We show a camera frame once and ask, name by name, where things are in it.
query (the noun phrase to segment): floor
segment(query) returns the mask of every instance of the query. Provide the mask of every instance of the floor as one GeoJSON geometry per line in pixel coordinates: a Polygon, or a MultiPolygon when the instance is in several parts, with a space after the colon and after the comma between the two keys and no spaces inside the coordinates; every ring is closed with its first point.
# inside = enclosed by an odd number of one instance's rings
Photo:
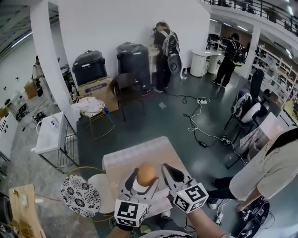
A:
{"type": "MultiPolygon", "coordinates": [[[[234,74],[230,84],[223,90],[210,82],[213,78],[212,75],[206,75],[202,79],[189,75],[187,80],[172,79],[168,93],[210,97],[211,102],[202,106],[201,114],[195,118],[195,121],[206,133],[220,137],[224,125],[230,117],[230,106],[237,90],[248,86],[246,81],[234,74]]],[[[153,92],[144,97],[146,116],[143,116],[141,105],[138,103],[125,107],[126,122],[123,121],[121,111],[111,113],[111,118],[116,127],[107,136],[98,140],[90,139],[90,132],[85,130],[86,122],[80,121],[78,124],[80,165],[102,167],[102,157],[105,154],[160,136],[167,136],[181,161],[197,182],[202,182],[207,190],[215,189],[212,186],[213,178],[233,176],[243,165],[239,162],[227,170],[226,166],[230,165],[236,158],[230,148],[226,148],[218,142],[211,148],[203,148],[195,141],[193,133],[187,131],[187,128],[191,127],[190,120],[183,114],[191,115],[197,108],[197,103],[194,99],[187,98],[187,104],[183,104],[182,100],[183,97],[153,92]],[[161,109],[160,103],[164,103],[166,107],[161,109]]],[[[107,122],[99,121],[96,130],[102,130],[102,125],[107,125],[107,122]]],[[[234,129],[235,124],[231,125],[227,132],[231,139],[235,136],[234,129]]],[[[196,135],[208,145],[212,145],[215,141],[214,138],[210,138],[199,131],[196,132],[196,135]]],[[[295,204],[295,198],[289,195],[295,190],[296,182],[297,179],[271,199],[271,211],[276,221],[270,229],[260,230],[255,237],[293,237],[298,229],[297,217],[295,216],[297,208],[292,208],[291,204],[295,204]]],[[[222,228],[227,233],[231,232],[235,221],[238,219],[238,214],[234,210],[236,205],[237,201],[230,201],[223,210],[222,228]]],[[[203,209],[211,219],[216,219],[215,211],[207,206],[204,206],[203,209]]],[[[172,218],[179,225],[185,225],[185,216],[181,216],[181,212],[175,208],[172,209],[172,218]]],[[[270,226],[272,222],[273,219],[264,228],[270,226]]],[[[100,237],[106,237],[110,232],[110,228],[105,224],[96,224],[95,226],[100,237]]]]}
{"type": "MultiPolygon", "coordinates": [[[[212,75],[206,75],[202,79],[189,75],[187,80],[173,79],[168,93],[210,97],[211,102],[202,106],[201,114],[194,120],[206,133],[221,136],[224,125],[230,117],[230,106],[237,90],[248,86],[246,81],[234,74],[230,84],[223,90],[210,82],[213,78],[212,75]]],[[[33,106],[35,108],[19,124],[13,145],[12,162],[7,164],[8,177],[0,183],[0,189],[7,194],[8,188],[33,183],[37,194],[61,200],[60,186],[65,175],[57,172],[34,153],[32,149],[37,140],[36,132],[31,131],[30,128],[22,131],[41,102],[43,99],[30,100],[29,108],[33,106]]],[[[197,108],[194,99],[187,98],[187,104],[183,104],[183,97],[153,92],[144,97],[144,103],[146,116],[142,114],[141,105],[137,103],[126,106],[126,122],[122,119],[121,111],[111,113],[116,127],[101,139],[92,140],[90,131],[85,129],[86,121],[81,119],[77,126],[80,166],[101,168],[105,154],[160,136],[167,136],[189,173],[197,182],[202,182],[207,190],[214,189],[213,178],[233,176],[243,167],[239,162],[227,170],[226,166],[236,158],[230,148],[218,142],[211,148],[203,148],[195,141],[193,132],[187,131],[191,124],[189,118],[183,114],[191,115],[197,108]],[[164,103],[166,107],[160,108],[160,103],[164,103]]],[[[54,106],[45,107],[43,110],[47,115],[57,112],[54,106]]],[[[100,132],[107,126],[106,118],[99,119],[95,124],[95,131],[100,132]]],[[[227,132],[231,139],[235,136],[234,129],[235,124],[231,125],[227,132]]],[[[214,138],[199,131],[196,131],[196,135],[208,145],[214,143],[214,138]]],[[[255,237],[293,238],[295,236],[298,230],[298,208],[294,206],[297,200],[297,186],[295,186],[297,182],[298,179],[294,179],[282,192],[270,200],[275,222],[270,229],[260,230],[255,237]]],[[[230,201],[223,209],[222,228],[227,233],[231,232],[237,219],[237,214],[234,212],[236,205],[236,201],[230,201]]],[[[203,209],[211,219],[216,219],[215,211],[207,206],[203,209]]],[[[43,203],[38,204],[38,214],[47,237],[104,238],[111,230],[107,223],[96,223],[94,226],[93,223],[78,219],[60,201],[45,198],[43,203]]],[[[172,209],[171,216],[177,224],[185,225],[185,216],[181,216],[178,209],[172,209]]],[[[263,228],[269,227],[272,222],[273,219],[263,228]]]]}

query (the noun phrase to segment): black pants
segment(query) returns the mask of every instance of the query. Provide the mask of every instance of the black pants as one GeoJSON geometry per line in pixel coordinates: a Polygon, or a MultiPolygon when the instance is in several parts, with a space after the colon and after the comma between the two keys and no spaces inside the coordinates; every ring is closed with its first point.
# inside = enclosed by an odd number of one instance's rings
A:
{"type": "Polygon", "coordinates": [[[208,192],[208,203],[215,204],[218,199],[236,199],[229,189],[230,182],[233,177],[217,178],[214,180],[214,185],[217,190],[208,192]]]}
{"type": "Polygon", "coordinates": [[[218,69],[217,77],[215,81],[220,84],[224,76],[222,85],[226,87],[230,81],[230,78],[232,76],[232,73],[234,72],[234,69],[235,69],[235,65],[233,64],[233,62],[230,59],[224,58],[224,60],[222,61],[222,64],[218,69]]]}
{"type": "Polygon", "coordinates": [[[162,91],[165,87],[168,87],[171,75],[168,57],[159,54],[156,59],[156,89],[162,91]]]}

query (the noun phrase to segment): brown chair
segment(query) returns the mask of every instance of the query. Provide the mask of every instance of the brown chair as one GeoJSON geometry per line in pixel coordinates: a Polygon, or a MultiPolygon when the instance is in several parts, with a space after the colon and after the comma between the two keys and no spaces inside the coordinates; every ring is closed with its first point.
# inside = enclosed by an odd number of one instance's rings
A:
{"type": "Polygon", "coordinates": [[[116,76],[110,84],[112,93],[118,100],[118,106],[121,106],[123,113],[123,120],[126,121],[124,114],[124,107],[131,101],[140,101],[143,106],[144,115],[145,105],[142,100],[143,84],[140,80],[137,80],[131,73],[122,73],[116,76]]]}

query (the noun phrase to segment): egg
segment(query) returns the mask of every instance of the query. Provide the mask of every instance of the egg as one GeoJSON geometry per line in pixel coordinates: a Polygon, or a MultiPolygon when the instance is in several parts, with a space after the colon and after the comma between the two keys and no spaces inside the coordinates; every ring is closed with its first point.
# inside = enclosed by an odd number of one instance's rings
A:
{"type": "Polygon", "coordinates": [[[147,162],[142,163],[139,166],[138,172],[136,174],[136,180],[139,185],[143,187],[148,187],[154,183],[156,179],[155,167],[147,162]]]}

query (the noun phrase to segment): column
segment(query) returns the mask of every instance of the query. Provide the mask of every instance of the column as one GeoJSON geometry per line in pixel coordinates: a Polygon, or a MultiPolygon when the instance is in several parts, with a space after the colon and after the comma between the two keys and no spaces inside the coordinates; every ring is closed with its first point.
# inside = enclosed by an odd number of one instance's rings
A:
{"type": "Polygon", "coordinates": [[[251,38],[251,46],[250,50],[248,51],[248,55],[246,58],[246,62],[243,66],[241,66],[241,76],[245,79],[248,79],[248,76],[251,72],[251,66],[255,59],[257,45],[259,43],[261,29],[258,26],[254,26],[253,28],[253,35],[251,38]]]}
{"type": "Polygon", "coordinates": [[[36,53],[47,84],[61,111],[76,131],[76,118],[70,108],[70,95],[64,82],[57,56],[55,53],[49,14],[48,0],[42,0],[30,7],[30,20],[36,53]]]}

